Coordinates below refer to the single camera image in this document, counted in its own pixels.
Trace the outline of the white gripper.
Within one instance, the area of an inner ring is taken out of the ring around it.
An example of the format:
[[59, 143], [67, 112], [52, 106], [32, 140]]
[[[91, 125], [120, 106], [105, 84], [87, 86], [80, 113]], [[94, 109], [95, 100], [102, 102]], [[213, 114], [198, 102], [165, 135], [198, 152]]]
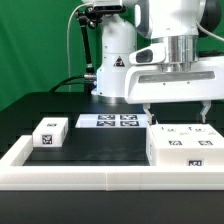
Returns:
[[133, 66], [126, 75], [124, 97], [129, 104], [143, 104], [149, 125], [153, 124], [153, 103], [203, 101], [200, 116], [205, 123], [210, 100], [224, 99], [224, 56], [203, 57], [183, 72], [162, 72], [156, 65]]

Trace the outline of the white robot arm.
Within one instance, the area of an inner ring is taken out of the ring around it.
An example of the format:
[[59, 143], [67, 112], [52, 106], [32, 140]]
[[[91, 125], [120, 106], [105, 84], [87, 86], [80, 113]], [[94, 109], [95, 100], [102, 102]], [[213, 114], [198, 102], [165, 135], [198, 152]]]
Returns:
[[102, 24], [102, 64], [95, 94], [124, 99], [145, 113], [156, 103], [199, 101], [206, 118], [224, 99], [224, 56], [201, 57], [198, 39], [222, 18], [220, 0], [82, 0]]

